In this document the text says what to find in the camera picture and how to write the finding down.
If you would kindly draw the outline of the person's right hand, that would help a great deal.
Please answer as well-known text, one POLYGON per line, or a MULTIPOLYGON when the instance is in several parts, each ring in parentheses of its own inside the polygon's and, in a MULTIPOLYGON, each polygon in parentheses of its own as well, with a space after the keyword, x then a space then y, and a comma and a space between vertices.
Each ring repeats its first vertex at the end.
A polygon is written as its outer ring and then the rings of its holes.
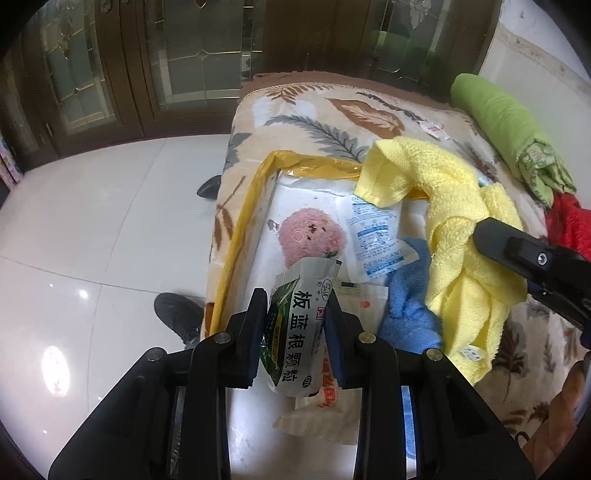
POLYGON ((583 396, 585 383, 584 362, 578 361, 571 368, 561 392, 552 400, 548 418, 523 447, 537 478, 556 460, 576 431, 575 409, 583 396))

